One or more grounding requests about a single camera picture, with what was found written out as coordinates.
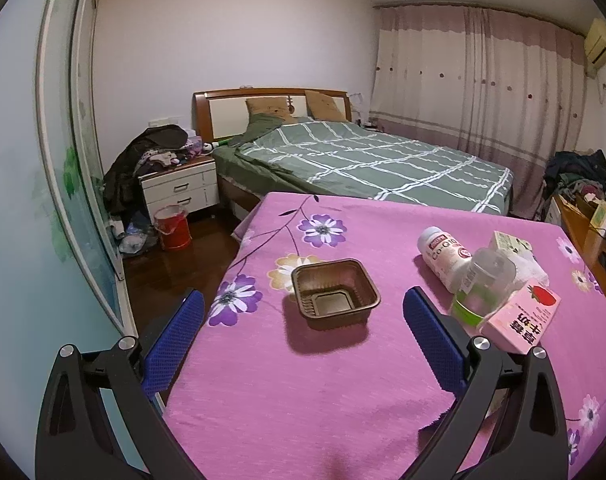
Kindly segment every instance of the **plastic bottle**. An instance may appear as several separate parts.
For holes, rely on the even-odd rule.
[[[417,242],[425,263],[449,292],[460,288],[472,255],[451,234],[439,227],[428,227]]]
[[[477,326],[507,299],[516,278],[514,263],[497,251],[478,249],[456,292],[450,316]]]

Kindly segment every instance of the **white supplement bottle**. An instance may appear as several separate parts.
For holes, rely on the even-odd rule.
[[[472,255],[451,234],[439,227],[428,227],[417,242],[420,254],[430,269],[454,294],[461,285]]]

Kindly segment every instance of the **pink tablecloth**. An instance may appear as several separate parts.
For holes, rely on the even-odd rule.
[[[560,228],[439,208],[272,193],[243,226],[211,317],[174,386],[165,420],[209,480],[397,479],[452,404],[403,320],[408,288],[451,294],[416,248],[436,225],[470,251],[494,230],[524,238],[562,299],[542,344],[568,419],[574,475],[606,434],[606,299]],[[356,258],[382,302],[368,325],[308,329],[291,269]],[[477,462],[488,428],[465,466]]]

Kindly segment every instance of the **strawberry picture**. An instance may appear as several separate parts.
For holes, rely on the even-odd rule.
[[[538,303],[543,304],[545,306],[552,306],[556,303],[556,298],[551,295],[551,293],[544,289],[542,286],[538,285],[530,285],[528,286],[530,293],[532,294],[532,299],[537,300]]]

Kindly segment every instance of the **pink curtain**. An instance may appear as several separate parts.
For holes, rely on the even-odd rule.
[[[386,8],[380,21],[371,117],[387,133],[510,168],[512,212],[532,218],[547,159],[576,146],[584,39],[477,7]]]

